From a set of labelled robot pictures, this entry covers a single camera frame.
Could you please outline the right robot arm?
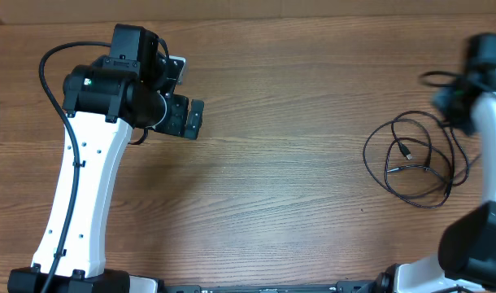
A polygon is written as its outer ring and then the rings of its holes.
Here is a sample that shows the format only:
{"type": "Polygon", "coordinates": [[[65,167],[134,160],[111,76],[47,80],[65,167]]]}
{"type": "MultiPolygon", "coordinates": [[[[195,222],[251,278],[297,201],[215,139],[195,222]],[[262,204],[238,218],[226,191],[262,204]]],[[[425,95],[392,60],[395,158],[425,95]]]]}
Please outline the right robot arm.
{"type": "Polygon", "coordinates": [[[496,292],[496,33],[471,36],[462,72],[447,76],[450,82],[434,84],[436,122],[452,153],[463,149],[455,130],[480,134],[481,203],[444,231],[437,254],[391,265],[352,292],[496,292]]]}

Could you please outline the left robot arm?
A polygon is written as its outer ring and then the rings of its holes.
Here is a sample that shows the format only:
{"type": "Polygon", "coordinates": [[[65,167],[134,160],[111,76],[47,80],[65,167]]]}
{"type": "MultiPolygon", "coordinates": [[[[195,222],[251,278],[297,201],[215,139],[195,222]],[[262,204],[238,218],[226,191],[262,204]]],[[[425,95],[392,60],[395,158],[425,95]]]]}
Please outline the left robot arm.
{"type": "Polygon", "coordinates": [[[63,159],[45,233],[10,292],[162,292],[157,278],[106,267],[106,229],[120,161],[135,129],[194,140],[204,104],[175,93],[186,67],[156,33],[115,26],[109,53],[76,66],[54,102],[63,159]]]}

